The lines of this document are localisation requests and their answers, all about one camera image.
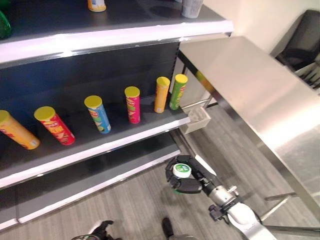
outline chip can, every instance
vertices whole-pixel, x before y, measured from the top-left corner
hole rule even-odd
[[[103,12],[107,9],[105,0],[87,0],[88,9],[92,12]]]
[[[34,117],[62,144],[71,145],[75,142],[75,136],[61,120],[51,106],[42,106],[34,112]]]
[[[101,97],[96,95],[88,96],[85,98],[84,104],[88,108],[89,113],[100,133],[109,133],[111,126]]]
[[[180,99],[183,96],[186,88],[186,83],[188,82],[188,77],[184,74],[177,74],[175,76],[174,86],[170,99],[170,108],[172,110],[177,110],[180,106]]]
[[[39,146],[40,141],[15,120],[8,111],[0,110],[0,132],[28,150]]]
[[[128,109],[129,122],[137,124],[140,122],[140,90],[135,86],[128,86],[124,90],[124,94]]]
[[[170,80],[165,76],[156,79],[156,93],[154,102],[154,111],[161,114],[165,111]]]

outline yellow chip can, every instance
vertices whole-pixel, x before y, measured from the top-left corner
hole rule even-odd
[[[35,149],[40,144],[39,139],[17,122],[6,110],[0,110],[0,132],[28,150]]]
[[[154,102],[154,111],[161,114],[165,111],[170,80],[165,76],[156,79],[156,95]]]

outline black chair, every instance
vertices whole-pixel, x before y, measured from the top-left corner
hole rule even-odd
[[[312,64],[320,52],[320,12],[307,10],[291,39],[275,58],[297,71]]]

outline shelf edge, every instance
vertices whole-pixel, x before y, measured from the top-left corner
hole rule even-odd
[[[131,27],[79,33],[61,33],[45,37],[18,40],[0,44],[0,69],[15,66],[14,62],[30,58],[56,55],[64,58],[77,51],[127,45],[165,39],[185,41],[188,37],[233,32],[232,21],[211,21],[170,25]]]
[[[20,217],[18,219],[18,221],[20,223],[28,222],[28,221],[30,221],[32,219],[35,219],[35,218],[37,218],[37,217],[39,217],[41,215],[47,214],[47,213],[49,213],[49,212],[51,212],[53,210],[56,210],[56,209],[61,208],[61,207],[65,206],[65,205],[67,205],[67,204],[70,204],[70,203],[72,203],[74,201],[77,201],[77,200],[79,200],[79,199],[81,199],[81,198],[83,198],[83,197],[85,197],[85,196],[87,196],[89,194],[92,194],[92,193],[94,193],[94,192],[96,192],[98,190],[106,188],[106,187],[108,187],[108,186],[110,186],[112,184],[115,184],[117,182],[121,182],[121,181],[125,180],[126,178],[128,178],[128,177],[130,177],[132,175],[135,175],[135,174],[137,174],[137,173],[139,173],[139,172],[141,172],[143,170],[146,170],[146,169],[148,169],[148,168],[150,168],[150,167],[152,167],[154,165],[160,164],[160,163],[164,162],[167,159],[170,159],[170,158],[173,158],[173,157],[179,155],[180,153],[181,153],[180,150],[176,150],[176,151],[174,151],[172,153],[164,155],[164,156],[162,156],[162,157],[160,157],[158,159],[155,159],[155,160],[153,160],[151,162],[148,162],[148,163],[146,163],[144,165],[141,165],[141,166],[139,166],[139,167],[137,167],[135,169],[132,169],[132,170],[127,171],[127,172],[125,172],[123,174],[120,174],[120,175],[118,175],[118,176],[116,176],[114,178],[111,178],[111,179],[109,179],[109,180],[107,180],[105,182],[102,182],[102,183],[100,183],[100,184],[98,184],[96,186],[90,187],[87,190],[79,192],[79,193],[77,193],[77,194],[75,194],[73,196],[70,196],[70,197],[68,197],[68,198],[66,198],[64,200],[58,201],[58,202],[56,202],[54,204],[46,206],[46,207],[44,207],[44,208],[42,208],[42,209],[40,209],[38,211],[35,211],[35,212],[31,213],[31,214],[28,214],[26,216]]]
[[[8,221],[5,221],[5,222],[2,222],[2,223],[0,223],[0,230],[9,228],[9,227],[16,225],[18,223],[19,222],[15,218],[8,220]]]
[[[33,168],[29,168],[27,170],[24,171],[20,171],[14,174],[11,174],[9,176],[3,177],[0,179],[0,189],[5,188],[5,187],[10,187],[12,185],[14,185],[15,183],[21,182],[21,181],[25,181],[31,178],[36,177],[37,175],[43,175],[49,171],[52,171],[54,169],[59,169],[63,166],[66,165],[71,165],[75,162],[78,162],[80,160],[83,159],[87,159],[89,157],[101,154],[103,152],[115,149],[115,148],[119,148],[121,146],[124,145],[128,145],[131,144],[133,142],[160,134],[162,132],[168,132],[169,130],[178,128],[179,126],[183,125],[183,124],[187,124],[190,122],[189,117],[185,117],[183,119],[179,119],[179,120],[175,120],[169,123],[166,123],[164,125],[161,126],[157,126],[154,128],[151,128],[149,130],[146,131],[142,131],[112,142],[106,142],[102,145],[84,150],[84,151],[80,151],[77,152],[75,154],[69,155],[69,156],[65,156],[59,159],[56,159],[54,161],[33,167]]]

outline red chip can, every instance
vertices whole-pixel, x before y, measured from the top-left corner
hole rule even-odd
[[[129,122],[140,123],[140,90],[135,86],[128,86],[124,90],[126,107],[128,109]]]
[[[34,112],[34,117],[62,144],[71,145],[75,136],[50,106],[43,106]]]

